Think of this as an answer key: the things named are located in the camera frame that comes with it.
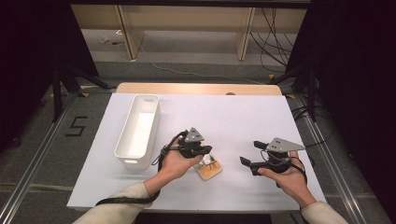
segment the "gray floor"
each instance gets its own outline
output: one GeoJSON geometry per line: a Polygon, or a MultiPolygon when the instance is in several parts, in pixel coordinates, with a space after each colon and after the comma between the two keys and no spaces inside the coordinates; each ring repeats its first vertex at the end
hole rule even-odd
{"type": "MultiPolygon", "coordinates": [[[[163,82],[202,82],[202,83],[266,83],[270,72],[262,67],[261,51],[250,39],[247,56],[243,62],[236,58],[236,50],[232,34],[196,33],[196,32],[148,32],[146,33],[138,58],[130,62],[126,56],[122,36],[116,31],[87,31],[83,34],[90,47],[92,57],[100,73],[101,79],[109,84],[117,85],[122,81],[156,81],[163,82]],[[106,36],[109,41],[100,41],[106,36]]],[[[295,35],[289,35],[294,41],[295,35]]],[[[281,45],[290,48],[289,41],[279,36],[281,45]]],[[[269,49],[280,59],[276,49],[269,49]]],[[[268,68],[283,71],[284,67],[270,59],[262,57],[263,64],[268,68]]],[[[291,93],[291,80],[280,86],[284,93],[291,93]]],[[[81,85],[90,87],[91,83],[80,80],[81,85]]],[[[90,150],[96,130],[105,112],[111,91],[88,88],[88,95],[67,94],[63,100],[69,106],[60,123],[60,128],[51,140],[49,150],[45,153],[40,169],[18,204],[19,209],[12,223],[71,223],[81,213],[66,207],[68,197],[78,178],[79,171],[90,150]],[[71,129],[71,125],[84,126],[81,136],[71,137],[79,133],[79,129],[71,129]]],[[[305,104],[303,95],[289,98],[290,110],[305,104]]],[[[47,132],[53,125],[53,102],[51,90],[43,97],[43,105],[38,105],[31,121],[20,136],[21,146],[11,146],[0,155],[0,203],[4,204],[19,183],[35,156],[41,148],[47,132]]],[[[334,181],[325,154],[329,149],[335,166],[342,171],[347,189],[351,191],[366,223],[390,223],[378,200],[367,185],[355,162],[348,157],[348,150],[342,137],[332,124],[331,115],[325,108],[316,110],[316,130],[310,128],[309,118],[296,121],[304,144],[316,143],[313,132],[320,132],[327,139],[325,144],[309,147],[308,155],[315,162],[314,170],[326,196],[327,202],[339,212],[349,223],[357,223],[351,216],[345,197],[340,192],[339,184],[334,181]]],[[[299,214],[293,214],[298,223],[303,223],[299,214]]],[[[289,214],[273,214],[274,224],[296,223],[289,214]]]]}

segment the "white sleeve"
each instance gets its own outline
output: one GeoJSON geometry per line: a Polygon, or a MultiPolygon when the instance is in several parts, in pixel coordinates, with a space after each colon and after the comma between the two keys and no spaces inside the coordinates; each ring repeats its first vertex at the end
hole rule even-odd
{"type": "Polygon", "coordinates": [[[343,217],[323,202],[312,203],[301,211],[310,224],[347,224],[343,217]]]}
{"type": "MultiPolygon", "coordinates": [[[[117,197],[148,198],[149,194],[143,183],[137,183],[110,196],[110,198],[117,197]]],[[[131,224],[144,208],[151,205],[152,203],[105,203],[90,209],[74,224],[131,224]]]]}

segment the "person's right hand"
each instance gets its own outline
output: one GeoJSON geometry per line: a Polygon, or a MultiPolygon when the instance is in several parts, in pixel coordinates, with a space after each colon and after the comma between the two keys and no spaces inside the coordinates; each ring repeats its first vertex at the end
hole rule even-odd
{"type": "MultiPolygon", "coordinates": [[[[297,151],[290,152],[290,156],[298,158],[297,151]]],[[[291,162],[302,168],[302,164],[299,160],[291,159],[291,162]]],[[[258,172],[261,175],[275,180],[283,191],[292,197],[302,208],[317,201],[308,189],[303,174],[294,167],[290,167],[289,170],[282,174],[277,174],[265,168],[260,168],[258,172]]]]}

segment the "white plastic bin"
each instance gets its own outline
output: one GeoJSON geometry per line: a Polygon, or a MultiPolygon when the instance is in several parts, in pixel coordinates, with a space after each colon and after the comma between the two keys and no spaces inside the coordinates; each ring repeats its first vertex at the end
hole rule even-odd
{"type": "Polygon", "coordinates": [[[158,95],[134,97],[114,151],[127,168],[146,169],[149,166],[160,115],[158,95]]]}

